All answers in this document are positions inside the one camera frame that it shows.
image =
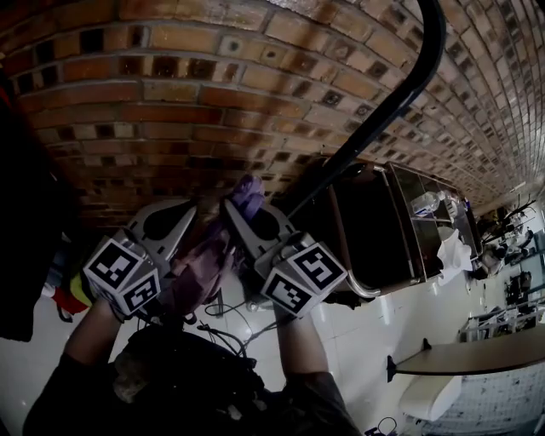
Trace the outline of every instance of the white plastic bag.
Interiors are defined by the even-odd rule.
[[[472,271],[471,266],[471,248],[465,245],[459,238],[459,231],[456,229],[447,239],[445,239],[437,257],[443,262],[442,277],[439,277],[439,286],[450,282],[462,270]]]

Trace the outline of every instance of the white floor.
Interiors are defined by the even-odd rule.
[[[444,287],[436,283],[420,284],[375,299],[354,311],[326,304],[314,309],[313,319],[327,352],[330,371],[362,432],[376,426],[385,416],[394,417],[399,428],[404,422],[397,404],[411,376],[397,375],[387,383],[387,355],[393,355],[396,361],[408,357],[420,349],[424,337],[432,345],[454,341],[470,314],[483,313],[485,306],[490,310],[495,305],[504,305],[503,281],[504,278],[495,278],[478,282],[467,291],[466,280],[460,274]],[[223,289],[226,304],[234,306],[243,300],[242,289],[234,277],[226,279]],[[240,339],[274,320],[272,312],[250,313],[242,308],[242,313],[250,327],[235,312],[217,319],[200,309],[198,316],[210,326]],[[12,436],[20,434],[29,408],[81,319],[77,316],[74,324],[61,322],[54,303],[45,298],[38,301],[34,316],[34,337],[30,343],[0,339],[0,417]],[[112,355],[123,349],[135,329],[134,319],[123,325]],[[200,331],[198,334],[208,337]],[[266,386],[270,390],[281,389],[284,376],[276,332],[267,332],[252,342],[248,354],[258,360],[256,370]]]

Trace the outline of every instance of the purple cloth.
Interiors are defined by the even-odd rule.
[[[244,219],[250,221],[265,202],[261,179],[245,175],[229,199]],[[233,269],[234,251],[225,224],[220,218],[211,222],[201,242],[176,263],[173,272],[177,278],[170,288],[159,295],[166,311],[185,316],[213,300],[223,276]]]

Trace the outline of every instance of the dark hair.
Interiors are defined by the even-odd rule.
[[[494,249],[493,253],[494,257],[497,257],[498,259],[503,259],[508,251],[505,250],[503,247],[499,247],[497,249]]]

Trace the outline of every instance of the black metal pole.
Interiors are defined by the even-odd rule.
[[[409,76],[370,114],[318,172],[313,183],[287,198],[288,218],[325,189],[424,90],[437,71],[445,47],[445,17],[439,0],[417,0],[424,38]]]

